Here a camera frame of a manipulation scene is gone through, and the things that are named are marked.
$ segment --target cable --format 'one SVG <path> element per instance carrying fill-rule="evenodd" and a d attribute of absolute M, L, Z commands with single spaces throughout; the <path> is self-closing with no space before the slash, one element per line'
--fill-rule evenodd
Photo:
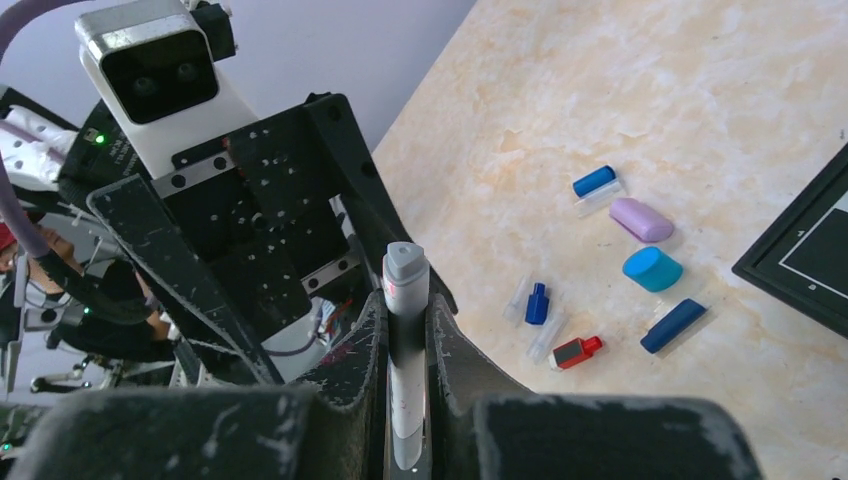
<path fill-rule="evenodd" d="M 0 64 L 17 34 L 45 13 L 87 0 L 19 0 L 0 14 Z M 112 323 L 134 325 L 147 320 L 150 309 L 140 302 L 114 302 L 70 267 L 50 249 L 27 218 L 15 196 L 9 173 L 0 154 L 0 215 L 24 249 L 62 289 Z"/>
<path fill-rule="evenodd" d="M 340 305 L 336 309 L 336 311 L 333 312 L 332 315 L 330 315 L 327 318 L 327 324 L 329 325 L 331 322 L 333 322 L 335 319 L 337 319 L 339 317 L 339 315 L 344 313 L 344 311 L 347 310 L 348 307 L 350 307 L 351 303 L 353 303 L 353 299 L 348 299 L 348 301 L 346 301 L 345 303 Z M 309 350 L 309 348 L 312 347 L 312 344 L 315 343 L 315 340 L 318 338 L 318 330 L 320 328 L 321 328 L 321 321 L 318 320 L 317 322 L 315 322 L 315 329 L 312 330 L 312 336 L 309 338 L 309 341 L 306 342 L 306 344 L 304 346 L 300 347 L 300 348 L 297 348 L 297 349 L 294 349 L 294 350 L 288 350 L 288 351 L 285 351 L 285 350 L 281 350 L 281 351 L 280 350 L 265 350 L 265 352 L 271 357 L 293 357 L 295 355 L 300 355 L 301 353 Z"/>

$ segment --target camera lens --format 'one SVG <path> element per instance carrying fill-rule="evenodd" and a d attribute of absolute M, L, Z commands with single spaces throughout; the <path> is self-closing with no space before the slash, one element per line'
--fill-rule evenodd
<path fill-rule="evenodd" d="M 177 67 L 177 79 L 183 83 L 197 80 L 197 67 L 192 63 L 183 63 Z"/>
<path fill-rule="evenodd" d="M 139 97 L 149 97 L 154 95 L 157 90 L 156 82 L 150 77 L 140 77 L 133 82 L 133 91 Z"/>

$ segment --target blue cylinder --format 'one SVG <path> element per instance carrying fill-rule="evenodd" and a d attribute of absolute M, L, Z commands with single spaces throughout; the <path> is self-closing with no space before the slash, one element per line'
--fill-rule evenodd
<path fill-rule="evenodd" d="M 615 170 L 609 165 L 604 165 L 589 175 L 577 180 L 571 186 L 574 188 L 574 193 L 578 197 L 583 198 L 613 180 L 615 180 Z"/>
<path fill-rule="evenodd" d="M 622 272 L 645 290 L 661 292 L 677 283 L 683 266 L 657 247 L 647 247 L 634 253 L 624 262 Z"/>
<path fill-rule="evenodd" d="M 649 353 L 657 353 L 705 313 L 707 309 L 703 305 L 687 298 L 651 327 L 639 343 Z"/>

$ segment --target red component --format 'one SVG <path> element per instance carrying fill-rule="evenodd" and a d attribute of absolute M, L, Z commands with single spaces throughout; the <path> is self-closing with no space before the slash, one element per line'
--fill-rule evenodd
<path fill-rule="evenodd" d="M 597 336 L 586 340 L 583 340 L 582 338 L 575 338 L 574 340 L 555 348 L 553 351 L 553 358 L 557 367 L 562 369 L 571 368 L 580 362 L 592 358 L 592 355 L 594 355 L 595 352 L 600 350 L 603 346 L 604 342 Z"/>

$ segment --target table surface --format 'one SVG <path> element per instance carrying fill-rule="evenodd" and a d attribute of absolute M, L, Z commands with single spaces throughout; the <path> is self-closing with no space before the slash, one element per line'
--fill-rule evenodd
<path fill-rule="evenodd" d="M 769 478 L 848 477 L 848 340 L 730 270 L 845 143 L 847 23 L 836 0 L 479 0 L 374 153 L 462 330 L 536 391 L 710 399 Z M 639 345 L 659 297 L 621 274 L 639 246 L 576 215 L 571 183 L 604 164 L 710 292 L 662 357 Z M 501 313 L 528 272 L 595 358 L 524 357 L 536 330 Z"/>

